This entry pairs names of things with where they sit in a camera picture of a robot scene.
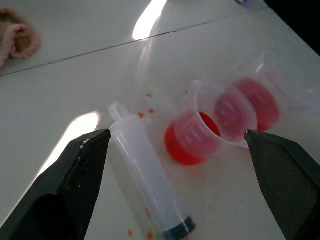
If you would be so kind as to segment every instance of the white table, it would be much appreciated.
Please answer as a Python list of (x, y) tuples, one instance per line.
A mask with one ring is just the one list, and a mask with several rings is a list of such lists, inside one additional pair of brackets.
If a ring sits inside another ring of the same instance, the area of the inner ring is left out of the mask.
[[(249, 152), (235, 150), (181, 167), (166, 156), (161, 135), (165, 122), (159, 120), (176, 110), (192, 80), (218, 81), (246, 50), (285, 53), (307, 69), (306, 83), (319, 91), (319, 56), (271, 9), (260, 1), (243, 8), (232, 1), (171, 0), (152, 30), (153, 35), (171, 33), (131, 42), (147, 1), (66, 5), (34, 0), (36, 8), (18, 2), (42, 35), (43, 47), (24, 62), (6, 64), (0, 78), (1, 222), (74, 119), (96, 111), (97, 129), (109, 128), (110, 104), (120, 101), (133, 113), (146, 113), (145, 96), (151, 93), (156, 114), (148, 130), (197, 223), (193, 239), (285, 239), (260, 192)], [(319, 119), (320, 114), (301, 114), (272, 132), (299, 142), (317, 160)], [(143, 239), (155, 230), (134, 186), (121, 178), (124, 173), (114, 164), (118, 158), (110, 146), (87, 240), (124, 240), (128, 230), (133, 231), (130, 239)]]

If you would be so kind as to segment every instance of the plastic measuring cup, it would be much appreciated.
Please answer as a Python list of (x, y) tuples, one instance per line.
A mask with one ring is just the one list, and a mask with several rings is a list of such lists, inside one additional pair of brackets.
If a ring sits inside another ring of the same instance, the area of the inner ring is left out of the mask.
[(119, 102), (109, 107), (109, 114), (115, 121), (110, 128), (111, 138), (127, 160), (133, 179), (164, 238), (179, 240), (187, 236), (196, 225), (178, 201), (148, 138), (145, 123), (138, 115), (130, 114)]
[(319, 110), (320, 98), (306, 89), (302, 68), (272, 51), (234, 70), (233, 84), (248, 98), (257, 117), (257, 130), (266, 131), (280, 120), (305, 110)]
[(232, 85), (196, 81), (178, 117), (165, 133), (166, 149), (184, 165), (240, 144), (247, 129), (257, 129), (252, 104)]

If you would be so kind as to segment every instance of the rubber plunger seal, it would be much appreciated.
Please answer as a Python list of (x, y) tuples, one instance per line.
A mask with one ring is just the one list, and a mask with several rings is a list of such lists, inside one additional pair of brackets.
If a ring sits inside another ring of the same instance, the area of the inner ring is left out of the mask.
[(192, 231), (196, 228), (195, 222), (192, 220), (190, 216), (188, 216), (184, 222), (179, 224), (173, 229), (163, 232), (164, 239), (166, 240), (180, 240), (185, 236), (192, 233)]

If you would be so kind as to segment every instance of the plastic syringe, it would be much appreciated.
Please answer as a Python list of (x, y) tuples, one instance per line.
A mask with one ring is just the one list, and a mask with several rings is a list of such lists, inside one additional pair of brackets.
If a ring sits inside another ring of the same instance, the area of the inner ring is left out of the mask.
[(196, 225), (179, 203), (143, 120), (130, 114), (119, 102), (109, 107), (109, 114), (114, 120), (110, 128), (111, 138), (127, 160), (133, 179), (164, 238), (180, 240), (188, 236)]

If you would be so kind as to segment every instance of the towel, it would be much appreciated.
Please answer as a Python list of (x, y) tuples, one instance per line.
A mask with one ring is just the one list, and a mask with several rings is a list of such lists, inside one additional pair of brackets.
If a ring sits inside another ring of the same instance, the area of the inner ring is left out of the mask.
[(26, 19), (9, 8), (0, 8), (0, 72), (8, 58), (26, 59), (41, 43), (39, 35)]

